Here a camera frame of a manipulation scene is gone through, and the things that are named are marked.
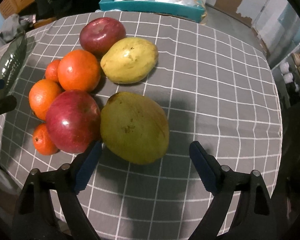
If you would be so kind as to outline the medium orange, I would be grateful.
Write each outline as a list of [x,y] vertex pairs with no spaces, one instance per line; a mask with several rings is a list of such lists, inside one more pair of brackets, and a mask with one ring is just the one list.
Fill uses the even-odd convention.
[[35,116],[45,121],[51,103],[61,93],[61,87],[52,80],[42,79],[36,82],[29,92],[29,104]]

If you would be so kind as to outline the small tangerine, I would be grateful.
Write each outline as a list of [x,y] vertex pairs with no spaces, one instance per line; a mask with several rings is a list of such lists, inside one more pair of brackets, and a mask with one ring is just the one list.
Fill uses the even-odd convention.
[[50,139],[45,123],[39,124],[34,129],[32,142],[34,148],[42,155],[53,155],[59,151]]
[[52,80],[56,83],[59,83],[59,80],[58,80],[58,66],[59,66],[60,61],[61,61],[60,59],[53,60],[52,62],[50,62],[47,65],[47,68],[46,68],[46,71],[45,71],[45,78],[47,80]]

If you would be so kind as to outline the large red apple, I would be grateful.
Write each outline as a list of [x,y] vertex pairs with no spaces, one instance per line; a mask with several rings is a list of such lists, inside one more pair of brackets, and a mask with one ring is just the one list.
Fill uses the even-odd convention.
[[94,98],[81,90],[62,92],[46,114],[46,127],[55,146],[78,154],[100,139],[101,111]]

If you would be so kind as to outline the large orange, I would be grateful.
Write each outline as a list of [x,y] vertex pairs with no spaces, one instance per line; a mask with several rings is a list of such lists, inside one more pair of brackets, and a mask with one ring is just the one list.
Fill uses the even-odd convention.
[[58,81],[64,90],[92,92],[101,79],[101,66],[86,50],[67,53],[58,65]]

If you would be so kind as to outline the dark red apple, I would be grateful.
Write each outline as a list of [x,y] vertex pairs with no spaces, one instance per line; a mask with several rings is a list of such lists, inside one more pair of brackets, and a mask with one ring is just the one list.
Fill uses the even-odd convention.
[[111,17],[89,22],[80,32],[81,47],[100,59],[117,41],[126,37],[124,25]]

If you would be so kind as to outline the large green mango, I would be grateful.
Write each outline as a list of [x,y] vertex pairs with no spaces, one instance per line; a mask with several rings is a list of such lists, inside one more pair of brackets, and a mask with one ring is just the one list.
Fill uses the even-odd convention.
[[162,158],[170,139],[164,110],[152,99],[131,92],[108,99],[101,111],[100,132],[111,152],[137,165]]

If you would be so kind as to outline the dark green glass plate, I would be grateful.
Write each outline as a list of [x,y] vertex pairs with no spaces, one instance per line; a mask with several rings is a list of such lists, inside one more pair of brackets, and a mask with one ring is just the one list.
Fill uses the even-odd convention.
[[25,32],[19,34],[8,46],[0,59],[0,79],[5,86],[0,90],[0,99],[7,96],[23,66],[27,52],[27,38]]

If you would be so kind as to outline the grey clothes pile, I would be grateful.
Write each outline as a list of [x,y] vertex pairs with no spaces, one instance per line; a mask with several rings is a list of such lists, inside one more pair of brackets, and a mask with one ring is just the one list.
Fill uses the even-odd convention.
[[6,20],[0,29],[0,40],[7,44],[15,39],[19,34],[25,32],[29,27],[36,23],[36,14],[19,16],[12,14]]

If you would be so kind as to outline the shoe rack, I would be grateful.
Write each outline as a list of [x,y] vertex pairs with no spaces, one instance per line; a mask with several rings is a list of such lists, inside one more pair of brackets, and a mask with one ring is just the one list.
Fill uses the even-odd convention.
[[280,107],[288,109],[300,102],[300,43],[272,70]]

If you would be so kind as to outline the teal cardboard box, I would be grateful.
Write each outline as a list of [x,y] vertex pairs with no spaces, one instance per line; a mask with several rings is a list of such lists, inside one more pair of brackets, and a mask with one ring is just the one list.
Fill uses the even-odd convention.
[[172,3],[152,2],[152,1],[114,1],[100,0],[100,9],[103,11],[121,10],[156,13],[162,15],[170,15],[193,22],[200,23],[207,15],[205,8],[187,7],[185,5],[177,5]]

